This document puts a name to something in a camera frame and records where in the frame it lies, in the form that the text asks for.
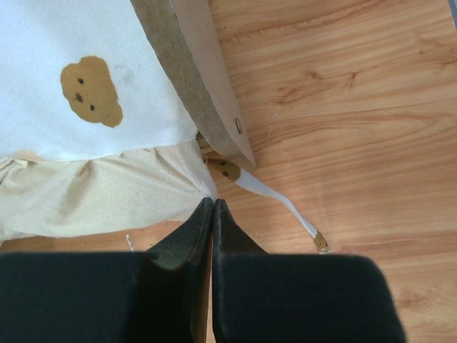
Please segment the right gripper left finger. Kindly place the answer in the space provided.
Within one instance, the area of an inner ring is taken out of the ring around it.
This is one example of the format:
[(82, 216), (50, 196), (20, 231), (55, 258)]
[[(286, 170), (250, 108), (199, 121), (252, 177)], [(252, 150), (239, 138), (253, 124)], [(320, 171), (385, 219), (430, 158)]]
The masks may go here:
[(205, 342), (214, 203), (144, 252), (1, 255), (3, 342)]

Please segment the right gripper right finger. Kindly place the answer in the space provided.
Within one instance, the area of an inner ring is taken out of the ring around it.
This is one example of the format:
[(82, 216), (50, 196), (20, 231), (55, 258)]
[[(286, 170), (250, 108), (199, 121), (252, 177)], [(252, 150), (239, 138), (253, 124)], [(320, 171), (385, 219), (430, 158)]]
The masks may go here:
[(217, 342), (404, 342), (378, 266), (347, 254), (269, 254), (214, 207), (213, 331)]

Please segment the large bear print cushion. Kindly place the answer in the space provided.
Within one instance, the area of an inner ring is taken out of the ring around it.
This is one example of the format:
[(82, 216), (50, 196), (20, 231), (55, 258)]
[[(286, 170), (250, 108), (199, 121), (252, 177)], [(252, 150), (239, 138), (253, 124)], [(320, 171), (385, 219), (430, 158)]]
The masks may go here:
[(1, 3), (1, 240), (184, 221), (210, 169), (296, 207), (205, 152), (132, 1)]

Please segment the wooden pet bed frame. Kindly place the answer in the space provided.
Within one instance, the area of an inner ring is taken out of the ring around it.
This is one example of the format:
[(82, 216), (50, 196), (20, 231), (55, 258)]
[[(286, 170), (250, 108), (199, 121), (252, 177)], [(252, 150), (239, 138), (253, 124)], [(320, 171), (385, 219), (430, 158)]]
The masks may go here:
[(207, 1), (132, 1), (149, 43), (194, 121), (199, 144), (245, 169), (256, 162)]

